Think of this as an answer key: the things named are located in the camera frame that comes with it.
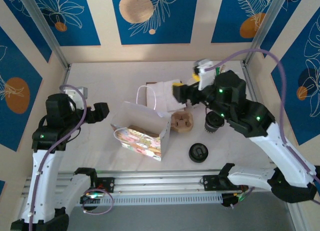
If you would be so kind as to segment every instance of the black cup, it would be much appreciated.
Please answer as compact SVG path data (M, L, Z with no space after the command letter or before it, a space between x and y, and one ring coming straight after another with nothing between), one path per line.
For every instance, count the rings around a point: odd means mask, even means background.
M225 120L213 111L205 116L204 128L208 133L214 133L225 124Z

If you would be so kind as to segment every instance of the gray floor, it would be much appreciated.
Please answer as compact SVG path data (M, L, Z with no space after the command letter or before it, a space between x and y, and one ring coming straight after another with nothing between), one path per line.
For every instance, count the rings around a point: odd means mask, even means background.
M68 231L293 231L285 203L253 193L233 210L220 204L115 206L105 215L75 207Z

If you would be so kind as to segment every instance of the white tabletop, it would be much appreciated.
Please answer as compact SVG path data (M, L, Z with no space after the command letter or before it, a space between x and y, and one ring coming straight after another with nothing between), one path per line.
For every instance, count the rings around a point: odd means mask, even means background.
M244 79L240 61L229 61L226 67ZM97 171L169 171L221 169L226 163L267 168L267 155L249 139L225 125L213 134L205 131L205 107L191 108L194 127L188 133L171 131L168 149L162 161L121 147L113 136L110 121L123 101L135 102L138 87L146 82L180 79L186 83L192 76L192 61L172 62L106 62L74 63L68 84L88 88L87 104L107 102L110 113L105 120L83 124L80 135L67 145L61 172L74 172L78 167ZM139 103L145 103L145 90ZM209 155L202 163L190 160L188 151L194 143L207 146Z

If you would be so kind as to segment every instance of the paper bag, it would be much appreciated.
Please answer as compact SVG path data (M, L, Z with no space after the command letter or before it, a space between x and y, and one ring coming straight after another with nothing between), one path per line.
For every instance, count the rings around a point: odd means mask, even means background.
M111 126L124 148L161 161L169 142L171 114L124 102Z

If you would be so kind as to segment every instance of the black lid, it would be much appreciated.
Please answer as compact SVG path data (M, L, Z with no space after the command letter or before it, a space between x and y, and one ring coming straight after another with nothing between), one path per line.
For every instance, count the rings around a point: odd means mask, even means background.
M193 162L202 163L208 157L208 149L202 143L195 143L189 150L189 157Z
M225 120L214 111L210 111L206 114L205 121L215 128L220 128L225 124Z

